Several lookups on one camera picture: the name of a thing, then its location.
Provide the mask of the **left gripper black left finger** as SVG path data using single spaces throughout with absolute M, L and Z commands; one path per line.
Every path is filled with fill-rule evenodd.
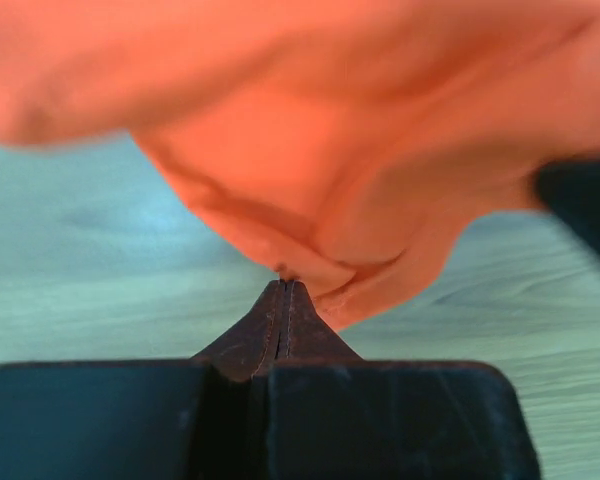
M 0 479 L 251 479 L 285 285 L 184 359 L 0 364 Z

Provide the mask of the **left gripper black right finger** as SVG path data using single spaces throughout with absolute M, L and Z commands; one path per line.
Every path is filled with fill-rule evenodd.
M 514 387 L 475 361 L 366 361 L 281 283 L 268 374 L 271 479 L 538 479 Z

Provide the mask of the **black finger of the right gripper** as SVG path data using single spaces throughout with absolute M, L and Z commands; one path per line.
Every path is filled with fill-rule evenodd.
M 540 167 L 533 190 L 600 257 L 600 153 L 554 160 Z

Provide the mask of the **orange polo shirt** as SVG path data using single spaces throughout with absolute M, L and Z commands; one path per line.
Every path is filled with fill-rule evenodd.
M 118 130 L 344 328 L 600 152 L 600 1 L 0 1 L 0 144 Z

